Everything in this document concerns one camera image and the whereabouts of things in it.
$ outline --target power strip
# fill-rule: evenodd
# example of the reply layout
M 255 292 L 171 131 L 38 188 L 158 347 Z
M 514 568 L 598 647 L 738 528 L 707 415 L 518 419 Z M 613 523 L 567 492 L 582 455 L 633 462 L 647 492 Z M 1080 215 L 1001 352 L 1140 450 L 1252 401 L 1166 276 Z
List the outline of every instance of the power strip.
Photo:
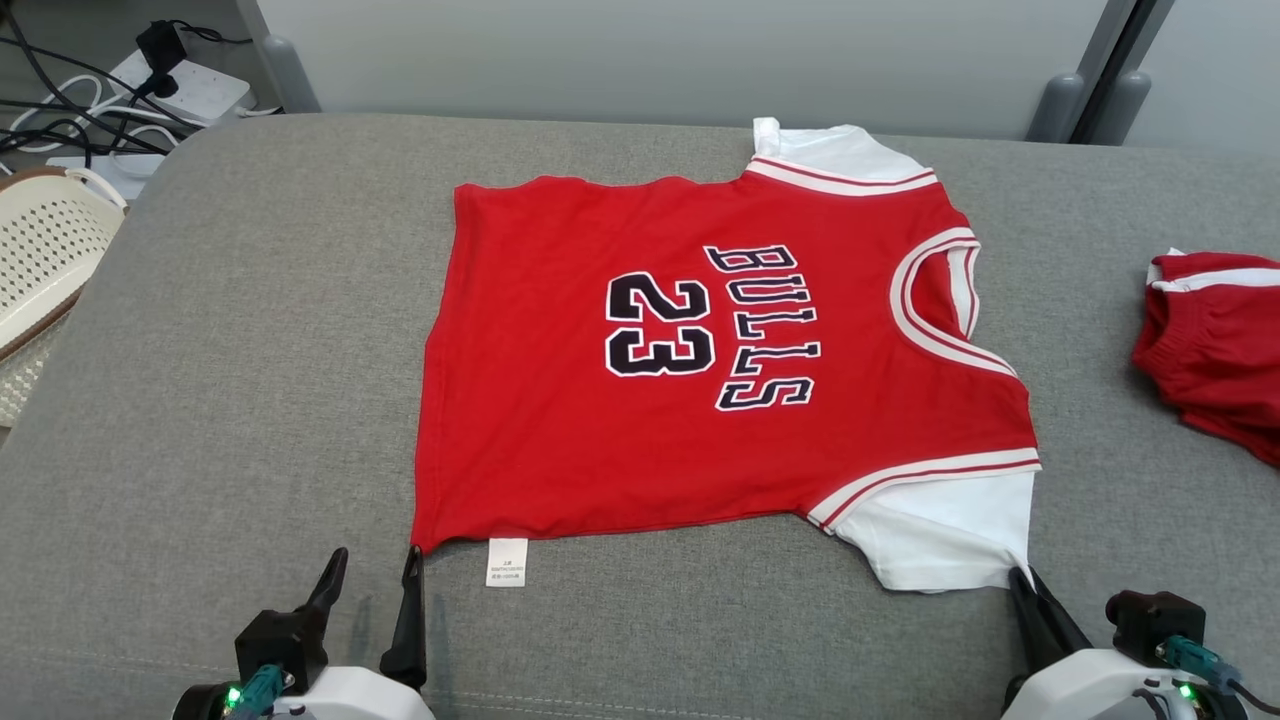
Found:
M 142 50 L 134 50 L 111 74 L 138 87 L 151 77 L 151 67 L 142 58 Z M 218 124 L 238 118 L 237 108 L 248 110 L 257 104 L 247 82 L 191 60 L 178 63 L 169 74 L 178 82 L 178 92 L 169 97 L 148 95 L 147 99 L 186 120 Z M 114 81 L 111 88 L 128 96 L 128 91 Z

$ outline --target care label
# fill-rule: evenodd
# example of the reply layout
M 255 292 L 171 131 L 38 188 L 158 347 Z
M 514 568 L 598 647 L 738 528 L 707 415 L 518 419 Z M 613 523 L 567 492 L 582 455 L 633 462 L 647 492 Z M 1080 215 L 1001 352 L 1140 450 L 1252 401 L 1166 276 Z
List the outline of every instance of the care label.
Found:
M 529 556 L 529 539 L 494 538 L 489 541 L 489 571 L 484 584 L 490 588 L 525 587 L 525 559 Z

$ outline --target bulls jersey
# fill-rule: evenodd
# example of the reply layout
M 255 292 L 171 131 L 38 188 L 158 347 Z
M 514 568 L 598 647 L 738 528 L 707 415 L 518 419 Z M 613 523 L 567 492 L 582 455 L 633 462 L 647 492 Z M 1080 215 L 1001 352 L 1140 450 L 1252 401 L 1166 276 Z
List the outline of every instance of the bulls jersey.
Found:
M 737 179 L 462 186 L 413 542 L 795 512 L 886 587 L 1004 585 L 1039 469 L 969 342 L 978 241 L 860 128 L 756 122 Z

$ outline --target gray cushion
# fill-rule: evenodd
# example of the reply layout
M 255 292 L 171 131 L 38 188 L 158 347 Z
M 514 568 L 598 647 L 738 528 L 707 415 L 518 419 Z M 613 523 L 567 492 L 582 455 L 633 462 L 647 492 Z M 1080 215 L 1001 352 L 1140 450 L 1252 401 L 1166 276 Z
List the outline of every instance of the gray cushion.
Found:
M 1098 643 L 1124 588 L 1210 611 L 1280 697 L 1280 482 L 1179 425 L 1128 355 L 1170 245 L 1280 256 L 1280 164 L 886 138 L 986 243 L 978 342 L 1032 391 L 1032 559 Z M 287 117 L 165 163 L 0 450 L 0 687 L 22 717 L 164 717 L 232 639 L 351 548 L 328 647 L 375 665 L 399 602 L 422 343 L 462 182 L 736 176 L 746 129 Z M 799 518 L 486 548 L 426 573 L 428 698 L 449 717 L 992 717 L 1019 669 L 1007 593 L 881 589 Z

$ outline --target red shorts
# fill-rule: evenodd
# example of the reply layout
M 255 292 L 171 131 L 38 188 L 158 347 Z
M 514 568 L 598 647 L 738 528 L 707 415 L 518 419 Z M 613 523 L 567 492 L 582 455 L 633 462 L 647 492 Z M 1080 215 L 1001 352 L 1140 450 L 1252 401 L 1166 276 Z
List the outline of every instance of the red shorts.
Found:
M 1280 466 L 1280 263 L 1172 250 L 1152 260 L 1133 361 L 1187 424 Z

